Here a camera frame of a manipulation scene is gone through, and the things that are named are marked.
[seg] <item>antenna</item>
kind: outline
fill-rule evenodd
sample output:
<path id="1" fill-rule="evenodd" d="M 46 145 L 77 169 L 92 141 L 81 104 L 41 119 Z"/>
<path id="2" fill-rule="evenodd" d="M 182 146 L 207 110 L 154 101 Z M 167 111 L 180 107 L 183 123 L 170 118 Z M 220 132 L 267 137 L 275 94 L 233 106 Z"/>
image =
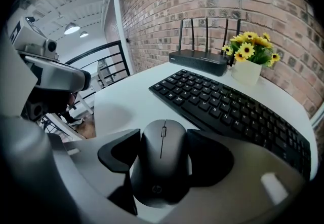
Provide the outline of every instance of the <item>antenna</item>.
<path id="1" fill-rule="evenodd" d="M 180 50 L 181 50 L 182 26 L 183 26 L 183 20 L 180 21 L 180 34 L 179 34 L 179 46 L 178 46 L 178 51 L 179 51 L 179 52 L 180 52 Z"/>
<path id="2" fill-rule="evenodd" d="M 225 26 L 225 35 L 224 35 L 224 41 L 223 41 L 223 46 L 225 46 L 226 43 L 226 37 L 227 37 L 227 27 L 228 27 L 228 19 L 226 19 L 226 26 Z"/>
<path id="3" fill-rule="evenodd" d="M 239 20 L 237 21 L 236 35 L 239 34 L 239 29 L 240 29 L 240 28 L 241 28 L 241 19 L 239 19 Z M 233 54 L 232 57 L 231 57 L 231 60 L 230 60 L 229 65 L 232 66 L 232 65 L 233 65 L 233 62 L 234 62 L 234 54 Z"/>
<path id="4" fill-rule="evenodd" d="M 206 17 L 206 50 L 208 52 L 208 17 Z"/>
<path id="5" fill-rule="evenodd" d="M 192 50 L 194 50 L 193 19 L 191 19 Z"/>

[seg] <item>table surface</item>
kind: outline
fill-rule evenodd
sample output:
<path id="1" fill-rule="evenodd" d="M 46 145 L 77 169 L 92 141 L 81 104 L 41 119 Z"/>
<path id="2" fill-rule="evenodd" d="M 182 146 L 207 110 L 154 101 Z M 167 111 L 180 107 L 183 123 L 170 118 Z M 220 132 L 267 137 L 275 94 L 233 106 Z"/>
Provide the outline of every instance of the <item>table surface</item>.
<path id="1" fill-rule="evenodd" d="M 310 179 L 315 177 L 318 164 L 317 146 L 304 107 L 283 89 L 263 77 L 260 77 L 253 87 L 239 83 L 231 76 L 231 69 L 224 76 L 217 77 L 189 67 L 165 63 L 132 75 L 109 88 L 105 88 L 95 94 L 97 136 L 135 128 L 140 128 L 143 131 L 150 122 L 160 119 L 175 120 L 186 129 L 197 129 L 195 125 L 176 113 L 148 90 L 153 84 L 181 69 L 201 74 L 245 93 L 273 110 L 295 127 L 310 143 Z"/>

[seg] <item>white flower pot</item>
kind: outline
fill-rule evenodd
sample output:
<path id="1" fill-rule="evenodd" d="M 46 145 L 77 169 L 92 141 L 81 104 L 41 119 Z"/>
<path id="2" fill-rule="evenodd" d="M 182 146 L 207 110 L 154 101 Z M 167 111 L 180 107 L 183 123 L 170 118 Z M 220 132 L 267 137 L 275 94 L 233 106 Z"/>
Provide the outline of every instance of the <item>white flower pot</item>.
<path id="1" fill-rule="evenodd" d="M 232 77 L 242 84 L 253 86 L 261 73 L 262 65 L 250 61 L 236 61 L 232 70 Z"/>

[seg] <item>ceiling lamp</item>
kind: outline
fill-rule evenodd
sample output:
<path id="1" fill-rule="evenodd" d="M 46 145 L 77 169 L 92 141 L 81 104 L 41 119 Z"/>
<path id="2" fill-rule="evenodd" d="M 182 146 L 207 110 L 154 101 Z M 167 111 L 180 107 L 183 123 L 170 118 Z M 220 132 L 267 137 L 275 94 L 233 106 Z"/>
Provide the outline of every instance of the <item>ceiling lamp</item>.
<path id="1" fill-rule="evenodd" d="M 66 25 L 64 34 L 69 35 L 71 33 L 78 31 L 79 29 L 80 29 L 80 27 L 78 25 L 76 25 L 73 22 L 70 22 L 69 24 Z"/>
<path id="2" fill-rule="evenodd" d="M 88 32 L 86 31 L 82 31 L 81 34 L 80 34 L 80 38 L 84 38 L 85 36 L 89 35 Z"/>

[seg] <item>black computer mouse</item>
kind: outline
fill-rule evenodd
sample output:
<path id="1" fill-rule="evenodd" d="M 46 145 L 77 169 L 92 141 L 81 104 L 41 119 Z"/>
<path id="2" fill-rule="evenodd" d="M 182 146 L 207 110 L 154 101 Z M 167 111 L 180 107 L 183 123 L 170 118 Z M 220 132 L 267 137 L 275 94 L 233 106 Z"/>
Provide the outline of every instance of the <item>black computer mouse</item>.
<path id="1" fill-rule="evenodd" d="M 131 176 L 133 194 L 141 203 L 163 208 L 189 191 L 185 128 L 173 120 L 151 122 L 142 134 Z"/>

